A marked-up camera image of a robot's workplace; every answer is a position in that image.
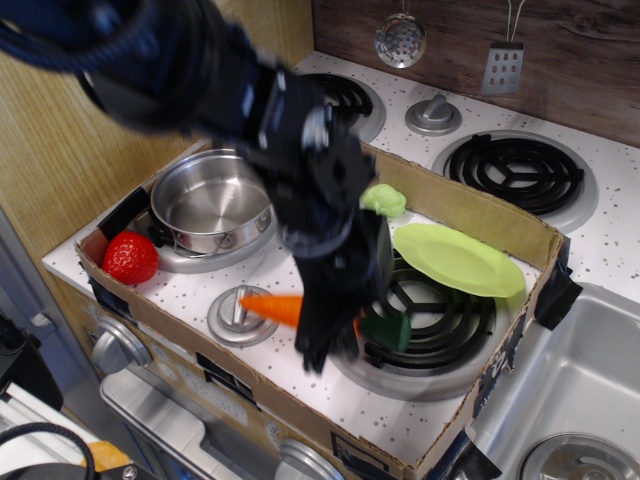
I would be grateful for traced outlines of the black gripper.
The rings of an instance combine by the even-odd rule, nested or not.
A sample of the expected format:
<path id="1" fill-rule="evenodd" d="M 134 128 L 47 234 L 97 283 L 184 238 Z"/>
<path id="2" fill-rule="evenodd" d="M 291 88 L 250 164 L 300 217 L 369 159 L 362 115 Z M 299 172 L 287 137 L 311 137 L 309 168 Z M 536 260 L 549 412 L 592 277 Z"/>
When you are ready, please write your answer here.
<path id="1" fill-rule="evenodd" d="M 360 325 L 385 325 L 393 317 L 387 218 L 367 209 L 342 217 L 300 211 L 287 220 L 287 248 L 304 287 L 295 339 L 304 370 L 322 373 L 329 355 L 355 360 L 359 314 Z"/>

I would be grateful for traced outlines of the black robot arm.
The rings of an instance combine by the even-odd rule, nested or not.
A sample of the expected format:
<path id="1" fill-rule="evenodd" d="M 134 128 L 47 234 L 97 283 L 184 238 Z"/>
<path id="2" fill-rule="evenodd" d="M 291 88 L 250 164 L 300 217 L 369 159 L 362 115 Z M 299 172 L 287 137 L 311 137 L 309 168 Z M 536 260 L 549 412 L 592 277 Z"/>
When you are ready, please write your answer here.
<path id="1" fill-rule="evenodd" d="M 373 157 L 311 80 L 258 53 L 209 1 L 5 1 L 1 48 L 75 76 L 125 127 L 234 145 L 263 181 L 303 282 L 305 369 L 357 354 L 352 323 L 388 288 L 390 234 L 360 206 Z"/>

